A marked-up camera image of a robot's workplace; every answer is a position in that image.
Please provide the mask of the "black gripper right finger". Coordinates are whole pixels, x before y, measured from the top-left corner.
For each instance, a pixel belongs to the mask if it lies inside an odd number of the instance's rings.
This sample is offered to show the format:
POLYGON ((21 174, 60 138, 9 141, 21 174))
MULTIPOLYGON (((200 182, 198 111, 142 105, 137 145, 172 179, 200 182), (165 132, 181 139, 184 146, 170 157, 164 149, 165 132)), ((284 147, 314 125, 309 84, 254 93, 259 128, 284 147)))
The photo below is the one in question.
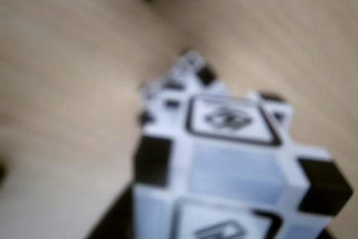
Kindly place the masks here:
POLYGON ((338 234, 334 233, 330 229, 326 229, 324 231, 324 238, 329 239, 357 239, 357 234, 355 233, 342 233, 339 232, 338 234))

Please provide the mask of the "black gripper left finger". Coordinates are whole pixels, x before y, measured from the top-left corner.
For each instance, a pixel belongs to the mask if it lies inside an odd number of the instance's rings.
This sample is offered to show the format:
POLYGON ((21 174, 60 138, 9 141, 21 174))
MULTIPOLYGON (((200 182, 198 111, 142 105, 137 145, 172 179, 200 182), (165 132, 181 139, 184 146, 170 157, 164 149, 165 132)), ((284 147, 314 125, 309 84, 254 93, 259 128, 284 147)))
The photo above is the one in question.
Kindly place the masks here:
POLYGON ((120 193, 86 238, 134 238, 132 188, 120 193))

